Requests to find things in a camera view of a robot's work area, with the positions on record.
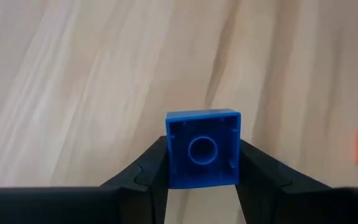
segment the wooden table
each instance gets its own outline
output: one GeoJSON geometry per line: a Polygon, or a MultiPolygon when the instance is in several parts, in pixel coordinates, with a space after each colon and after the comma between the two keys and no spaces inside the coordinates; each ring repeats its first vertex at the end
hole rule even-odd
{"type": "MultiPolygon", "coordinates": [[[[358,186],[358,1],[0,0],[0,186],[99,185],[208,108],[358,186]]],[[[166,220],[242,222],[233,186],[171,190],[166,220]]]]}

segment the wood grain surface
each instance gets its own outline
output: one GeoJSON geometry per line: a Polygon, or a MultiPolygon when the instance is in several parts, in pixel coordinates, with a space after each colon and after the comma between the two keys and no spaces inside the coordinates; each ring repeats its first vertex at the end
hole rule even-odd
{"type": "MultiPolygon", "coordinates": [[[[99,185],[167,111],[358,186],[358,0],[0,0],[0,187],[99,185]]],[[[166,223],[243,223],[233,186],[170,190],[166,223]]]]}

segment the blue lego brick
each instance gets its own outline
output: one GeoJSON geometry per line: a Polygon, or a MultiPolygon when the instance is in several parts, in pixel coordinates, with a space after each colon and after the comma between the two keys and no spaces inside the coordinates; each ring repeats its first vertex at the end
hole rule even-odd
{"type": "Polygon", "coordinates": [[[171,189],[238,184],[239,112],[169,112],[165,125],[171,189]]]}

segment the blue duplo brick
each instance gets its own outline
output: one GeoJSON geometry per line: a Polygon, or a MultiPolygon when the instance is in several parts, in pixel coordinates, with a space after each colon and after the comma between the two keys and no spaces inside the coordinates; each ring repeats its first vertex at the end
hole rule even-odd
{"type": "Polygon", "coordinates": [[[238,184],[239,112],[169,112],[165,125],[171,189],[238,184]]]}

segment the light wood surface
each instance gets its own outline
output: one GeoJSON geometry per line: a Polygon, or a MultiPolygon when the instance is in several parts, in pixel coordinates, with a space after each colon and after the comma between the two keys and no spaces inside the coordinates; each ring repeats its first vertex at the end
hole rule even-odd
{"type": "MultiPolygon", "coordinates": [[[[0,0],[0,186],[99,185],[208,108],[358,186],[358,0],[0,0]]],[[[166,222],[242,222],[234,187],[170,190],[166,222]]]]}

